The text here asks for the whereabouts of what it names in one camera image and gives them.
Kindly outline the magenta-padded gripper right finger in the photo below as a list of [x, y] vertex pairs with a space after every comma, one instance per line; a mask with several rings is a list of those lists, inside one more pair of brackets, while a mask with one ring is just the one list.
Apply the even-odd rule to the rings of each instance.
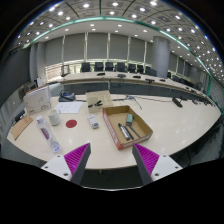
[[132, 154], [136, 160], [138, 170], [144, 185], [164, 178], [182, 169], [168, 155], [158, 155], [144, 146], [134, 143]]

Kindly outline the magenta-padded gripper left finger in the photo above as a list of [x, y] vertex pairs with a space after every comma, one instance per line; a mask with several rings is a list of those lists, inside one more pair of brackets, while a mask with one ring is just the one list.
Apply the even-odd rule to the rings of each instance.
[[90, 154], [91, 145], [87, 143], [70, 151], [66, 155], [57, 154], [44, 164], [42, 169], [79, 185]]

